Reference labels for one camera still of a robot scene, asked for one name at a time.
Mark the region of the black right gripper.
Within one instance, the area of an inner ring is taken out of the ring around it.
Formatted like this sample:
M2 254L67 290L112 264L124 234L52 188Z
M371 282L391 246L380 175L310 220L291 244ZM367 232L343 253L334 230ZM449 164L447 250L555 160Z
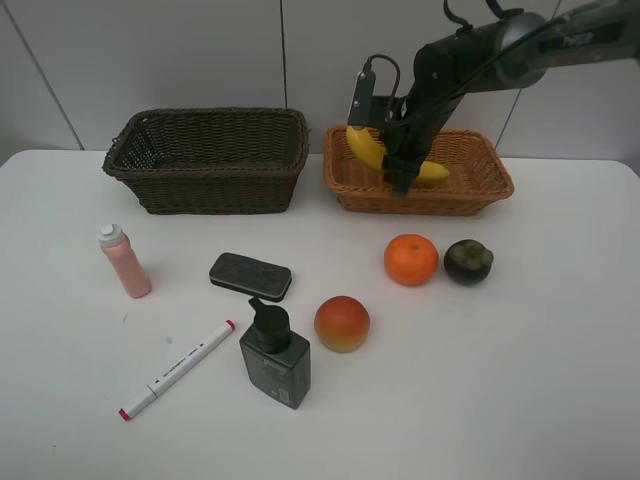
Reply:
M405 197L420 166L430 153L436 135L444 127L463 98L451 94L449 86L413 84L409 93L394 103L392 126L383 129L381 171L383 181L391 181L397 197Z

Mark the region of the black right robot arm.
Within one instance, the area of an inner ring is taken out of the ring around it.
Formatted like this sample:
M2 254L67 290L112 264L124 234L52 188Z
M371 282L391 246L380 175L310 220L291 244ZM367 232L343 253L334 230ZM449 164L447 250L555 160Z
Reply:
M495 1L487 5L497 19L481 27L446 9L456 32L414 57L413 84L383 131L384 167L398 196L408 193L465 95L528 88L555 67L639 56L636 1L594 1L550 20Z

